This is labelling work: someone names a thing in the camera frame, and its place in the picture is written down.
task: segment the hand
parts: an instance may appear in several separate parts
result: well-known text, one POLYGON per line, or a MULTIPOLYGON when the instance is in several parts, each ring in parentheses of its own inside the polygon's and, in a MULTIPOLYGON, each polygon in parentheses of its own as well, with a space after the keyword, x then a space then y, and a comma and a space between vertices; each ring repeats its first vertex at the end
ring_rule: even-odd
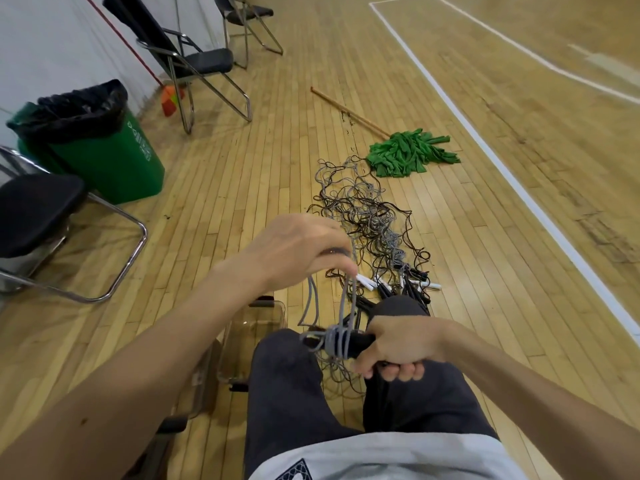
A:
POLYGON ((351 255, 351 238, 338 222, 313 214, 277 216, 239 257, 250 273, 263 281, 263 291, 293 286, 323 269, 340 269, 355 276, 358 266, 341 253, 322 254, 341 248, 351 255))
POLYGON ((380 368, 384 380, 420 380, 424 374, 423 359, 446 361, 445 342, 453 324, 425 316, 375 317, 367 333, 375 335, 376 341, 361 352, 353 370, 370 379, 376 362, 385 360, 392 364, 380 368))

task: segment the folding chair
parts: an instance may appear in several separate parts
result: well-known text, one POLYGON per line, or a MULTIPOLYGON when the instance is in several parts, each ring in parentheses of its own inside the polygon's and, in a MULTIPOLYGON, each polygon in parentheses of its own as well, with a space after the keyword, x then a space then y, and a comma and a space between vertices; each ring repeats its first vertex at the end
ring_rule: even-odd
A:
POLYGON ((244 27, 244 65, 236 62, 235 64, 237 66, 242 67, 243 69, 246 69, 249 65, 249 39, 248 39, 247 30, 249 30, 249 32, 251 32, 251 35, 253 35, 255 39, 258 40, 258 42, 260 42, 260 45, 263 46, 268 51, 274 52, 279 55, 284 54, 284 49, 280 45, 280 42, 278 42, 276 37, 274 37, 274 35, 271 33, 271 31, 267 27, 267 24, 264 23, 264 20, 262 19, 263 17, 266 17, 266 16, 273 16, 273 10, 271 8, 258 6, 258 5, 251 5, 246 0, 214 0, 214 1, 216 2, 216 6, 218 7, 218 9, 220 10, 220 14, 222 15, 222 25, 225 30, 225 45, 227 48, 229 47, 228 37, 227 37, 227 22, 233 25, 238 25, 239 27, 244 27), (264 27, 264 29, 267 31, 267 33, 271 37, 271 39, 278 46, 279 50, 268 47, 262 42, 262 40, 260 40, 260 37, 258 37, 258 35, 251 28, 251 25, 249 25, 249 21, 254 19, 260 22, 260 24, 264 27))
POLYGON ((37 282, 0 268, 0 279, 51 291, 80 303, 100 303, 110 298, 133 265, 147 242, 147 228, 132 215, 87 191, 82 178, 76 175, 54 175, 28 160, 20 153, 0 146, 0 157, 13 168, 0 164, 0 171, 11 178, 0 187, 0 258, 26 256, 38 247, 52 243, 49 252, 55 252, 66 239, 68 218, 87 200, 97 202, 112 212, 136 224, 142 233, 138 245, 120 270, 106 293, 95 298, 80 296, 56 286, 37 282), (37 170, 28 173, 21 164, 37 170))
POLYGON ((242 116, 246 121, 251 121, 251 101, 244 91, 227 75, 233 69, 234 55, 228 48, 219 48, 204 52, 187 35, 158 25, 156 19, 149 13, 140 0, 103 0, 102 5, 114 14, 119 21, 127 25, 138 37, 136 42, 140 47, 146 48, 158 61, 164 71, 169 74, 175 87, 182 126, 187 134, 191 134, 195 112, 193 108, 193 95, 191 94, 191 81, 200 79, 204 85, 217 94, 222 101, 242 116), (178 40, 177 51, 167 34, 174 35, 178 40), (184 46, 188 45, 197 50, 195 54, 184 55, 184 46), (242 112, 222 93, 219 92, 206 79, 213 74, 222 74, 246 101, 246 112, 242 112), (190 115, 187 120, 180 97, 180 88, 186 86, 189 95, 190 115))

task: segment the white court line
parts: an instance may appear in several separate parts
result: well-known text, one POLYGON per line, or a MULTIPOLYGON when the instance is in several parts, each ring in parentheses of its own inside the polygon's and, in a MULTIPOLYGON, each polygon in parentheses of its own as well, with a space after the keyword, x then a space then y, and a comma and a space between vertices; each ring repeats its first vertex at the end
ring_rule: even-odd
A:
POLYGON ((531 213, 539 220, 542 227, 544 227, 547 232, 551 235, 554 241, 556 241, 557 245, 560 246, 560 249, 563 250, 564 254, 571 260, 574 266, 580 271, 581 275, 587 280, 590 284, 593 291, 601 298, 607 308, 611 311, 612 315, 618 319, 622 327, 631 335, 631 338, 634 339, 636 345, 640 347, 640 326, 635 320, 631 317, 631 315, 626 311, 624 306, 618 301, 618 299, 613 295, 613 293, 607 288, 606 284, 600 279, 600 277, 596 274, 596 272, 589 266, 589 263, 584 260, 584 258, 580 255, 580 253, 573 247, 571 242, 567 240, 562 231, 558 229, 556 224, 546 215, 545 211, 540 208, 538 203, 532 199, 529 193, 525 190, 522 184, 513 176, 508 167, 502 163, 498 155, 489 147, 489 145, 485 142, 485 140, 478 134, 476 129, 471 126, 469 120, 465 117, 464 114, 460 112, 457 106, 453 103, 451 98, 444 92, 444 89, 440 87, 438 81, 434 79, 434 77, 430 74, 429 71, 424 67, 424 65, 418 60, 418 57, 412 52, 409 46, 402 40, 400 35, 394 30, 394 28, 389 24, 387 19, 380 14, 378 9, 375 7, 375 3, 369 3, 370 8, 373 12, 378 16, 380 21, 384 23, 385 27, 389 31, 389 33, 396 39, 396 42, 400 44, 400 47, 406 52, 412 62, 418 67, 422 75, 429 81, 430 85, 436 90, 438 95, 444 101, 444 104, 448 106, 453 115, 460 121, 460 124, 464 126, 469 135, 475 140, 477 145, 482 149, 484 154, 491 160, 491 163, 495 165, 498 171, 502 174, 504 179, 509 183, 509 185, 513 188, 513 190, 518 194, 518 196, 522 199, 524 204, 529 208, 531 213))
MULTIPOLYGON (((379 3, 388 3, 388 2, 395 2, 395 1, 400 1, 400 0, 384 0, 384 1, 379 1, 379 2, 371 2, 371 3, 369 3, 369 6, 371 6, 373 8, 373 5, 376 5, 376 4, 379 4, 379 3)), ((504 40, 508 44, 514 46, 519 51, 521 51, 524 54, 530 56, 536 62, 544 65, 544 67, 546 67, 547 69, 550 69, 553 72, 556 72, 557 74, 563 75, 563 76, 565 76, 565 77, 567 77, 569 79, 572 79, 572 80, 574 80, 576 82, 580 82, 581 84, 585 84, 586 86, 590 86, 590 87, 592 87, 594 89, 602 91, 603 93, 607 93, 607 94, 610 94, 612 96, 618 97, 620 99, 624 99, 625 101, 632 102, 633 104, 640 104, 640 98, 637 98, 635 96, 630 96, 630 95, 625 94, 625 93, 621 93, 620 91, 617 91, 617 90, 615 90, 613 88, 610 88, 608 86, 604 86, 603 84, 599 84, 599 83, 594 82, 592 80, 585 79, 584 77, 581 77, 581 76, 579 76, 577 74, 574 74, 572 72, 569 72, 569 71, 566 71, 564 69, 561 69, 560 67, 552 64, 551 62, 549 62, 548 60, 544 59, 540 55, 537 55, 532 50, 524 47, 524 45, 519 44, 518 42, 516 42, 516 40, 510 39, 509 37, 507 37, 507 35, 504 35, 503 33, 499 32, 498 30, 490 27, 486 23, 478 20, 475 16, 469 15, 466 11, 462 10, 462 8, 458 8, 457 6, 453 5, 453 3, 448 2, 446 0, 438 0, 438 1, 440 1, 441 3, 444 3, 449 8, 452 8, 453 10, 457 11, 460 15, 466 16, 469 20, 471 20, 472 22, 477 23, 478 25, 480 25, 485 30, 488 30, 492 34, 500 37, 502 40, 504 40)))

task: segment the green mop head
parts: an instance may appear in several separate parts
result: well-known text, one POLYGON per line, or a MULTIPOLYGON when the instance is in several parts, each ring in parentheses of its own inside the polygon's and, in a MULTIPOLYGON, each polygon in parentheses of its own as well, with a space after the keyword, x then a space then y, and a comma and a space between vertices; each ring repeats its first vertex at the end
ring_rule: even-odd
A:
POLYGON ((377 177, 406 177, 412 171, 423 173, 429 162, 460 163, 455 153, 446 152, 434 146, 447 143, 449 136, 433 137, 416 131, 393 133, 384 143, 374 143, 369 147, 367 161, 375 169, 377 177))

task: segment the person's left hand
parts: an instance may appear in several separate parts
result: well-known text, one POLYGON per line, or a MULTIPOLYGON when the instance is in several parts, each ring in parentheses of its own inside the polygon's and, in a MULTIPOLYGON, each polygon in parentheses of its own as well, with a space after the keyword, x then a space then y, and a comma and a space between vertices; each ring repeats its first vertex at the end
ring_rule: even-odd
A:
POLYGON ((358 266, 345 254, 323 254, 331 248, 351 255, 351 239, 338 222, 313 214, 284 214, 274 218, 238 258, 264 281, 265 292, 296 285, 323 269, 355 276, 358 266))

